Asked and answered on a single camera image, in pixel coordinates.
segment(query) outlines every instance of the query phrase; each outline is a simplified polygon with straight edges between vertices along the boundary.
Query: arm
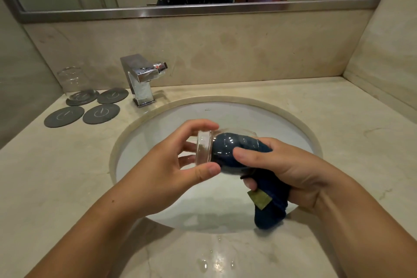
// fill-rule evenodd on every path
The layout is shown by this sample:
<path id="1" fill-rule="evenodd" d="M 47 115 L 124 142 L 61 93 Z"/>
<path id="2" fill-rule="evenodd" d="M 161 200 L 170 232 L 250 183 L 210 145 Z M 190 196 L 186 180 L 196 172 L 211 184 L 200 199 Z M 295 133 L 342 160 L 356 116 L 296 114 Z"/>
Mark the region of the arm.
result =
<path id="1" fill-rule="evenodd" d="M 195 152 L 186 140 L 199 130 L 218 129 L 209 120 L 184 123 L 156 145 L 129 173 L 104 194 L 34 267 L 27 278 L 105 277 L 133 223 L 172 205 L 190 187 L 220 173 L 206 163 L 187 170 Z"/>
<path id="2" fill-rule="evenodd" d="M 417 277 L 417 242 L 356 181 L 302 149 L 260 139 L 273 151 L 235 148 L 235 158 L 272 170 L 292 186 L 289 201 L 321 220 L 348 277 Z M 252 190 L 256 183 L 245 180 Z"/>

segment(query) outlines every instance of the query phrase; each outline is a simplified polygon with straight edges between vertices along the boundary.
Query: mirror frame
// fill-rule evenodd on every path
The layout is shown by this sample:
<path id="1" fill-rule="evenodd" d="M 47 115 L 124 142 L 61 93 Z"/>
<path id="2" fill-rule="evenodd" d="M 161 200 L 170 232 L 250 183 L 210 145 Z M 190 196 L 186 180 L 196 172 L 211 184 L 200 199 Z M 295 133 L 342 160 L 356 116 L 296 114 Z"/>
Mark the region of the mirror frame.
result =
<path id="1" fill-rule="evenodd" d="M 47 12 L 26 12 L 19 0 L 4 1 L 18 22 L 28 24 L 229 13 L 376 9 L 381 0 L 300 0 Z"/>

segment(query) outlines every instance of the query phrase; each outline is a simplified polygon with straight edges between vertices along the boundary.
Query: sink rim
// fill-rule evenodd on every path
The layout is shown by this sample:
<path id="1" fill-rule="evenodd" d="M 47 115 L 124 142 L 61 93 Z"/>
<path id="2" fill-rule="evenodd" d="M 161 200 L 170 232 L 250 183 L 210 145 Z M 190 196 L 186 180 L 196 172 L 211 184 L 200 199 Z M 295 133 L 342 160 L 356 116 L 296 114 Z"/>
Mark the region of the sink rim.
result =
<path id="1" fill-rule="evenodd" d="M 178 99 L 175 101 L 170 101 L 159 107 L 156 107 L 155 109 L 149 110 L 145 112 L 143 115 L 139 116 L 139 118 L 134 120 L 132 123 L 130 123 L 127 126 L 126 129 L 123 130 L 123 132 L 117 138 L 112 148 L 112 151 L 110 153 L 109 173 L 110 173 L 110 177 L 111 177 L 113 185 L 115 185 L 117 182 L 116 181 L 116 167 L 117 167 L 117 162 L 120 158 L 121 147 L 123 143 L 126 141 L 126 139 L 129 137 L 129 135 L 134 130 L 139 128 L 143 123 L 151 120 L 157 115 L 165 111 L 168 111 L 172 108 L 184 106 L 187 104 L 205 103 L 205 102 L 231 102 L 231 103 L 238 103 L 238 104 L 246 104 L 246 105 L 258 107 L 266 111 L 272 112 L 276 115 L 279 115 L 280 117 L 283 117 L 284 119 L 286 119 L 287 121 L 295 125 L 297 128 L 299 128 L 310 139 L 314 154 L 323 158 L 323 151 L 322 151 L 321 145 L 319 143 L 318 138 L 314 134 L 314 132 L 299 118 L 297 118 L 292 113 L 280 107 L 274 106 L 272 104 L 269 104 L 267 102 L 263 102 L 260 100 L 238 97 L 238 96 L 220 96 L 220 95 L 195 96 L 195 97 L 189 97 L 189 98 Z"/>

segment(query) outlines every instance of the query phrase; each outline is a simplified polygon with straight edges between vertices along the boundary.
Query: chrome faucet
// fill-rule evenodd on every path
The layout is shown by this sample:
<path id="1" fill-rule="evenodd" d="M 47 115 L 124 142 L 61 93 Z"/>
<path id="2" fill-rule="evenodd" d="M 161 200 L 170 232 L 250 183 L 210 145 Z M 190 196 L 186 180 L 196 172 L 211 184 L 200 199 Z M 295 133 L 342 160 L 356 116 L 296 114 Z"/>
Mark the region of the chrome faucet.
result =
<path id="1" fill-rule="evenodd" d="M 147 106 L 155 101 L 151 91 L 150 81 L 159 78 L 168 68 L 166 63 L 152 64 L 141 54 L 121 57 L 123 70 L 129 82 L 133 101 L 140 107 Z"/>

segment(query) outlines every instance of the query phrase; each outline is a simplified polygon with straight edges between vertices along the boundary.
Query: marble countertop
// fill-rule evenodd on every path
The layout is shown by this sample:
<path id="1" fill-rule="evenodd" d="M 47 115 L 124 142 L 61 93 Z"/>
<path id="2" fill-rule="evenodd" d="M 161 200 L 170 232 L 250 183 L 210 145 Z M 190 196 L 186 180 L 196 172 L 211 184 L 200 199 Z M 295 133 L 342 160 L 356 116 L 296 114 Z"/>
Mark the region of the marble countertop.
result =
<path id="1" fill-rule="evenodd" d="M 0 151 L 0 272 L 24 276 L 112 186 L 120 135 L 147 111 L 196 96 L 237 96 L 278 106 L 316 135 L 324 159 L 359 181 L 417 238 L 417 125 L 343 78 L 153 88 L 157 102 L 117 104 L 111 121 L 43 125 L 61 97 Z M 94 107 L 95 101 L 88 105 Z M 143 219 L 111 277 L 337 277 L 341 269 L 319 221 L 296 209 L 274 232 L 204 234 Z"/>

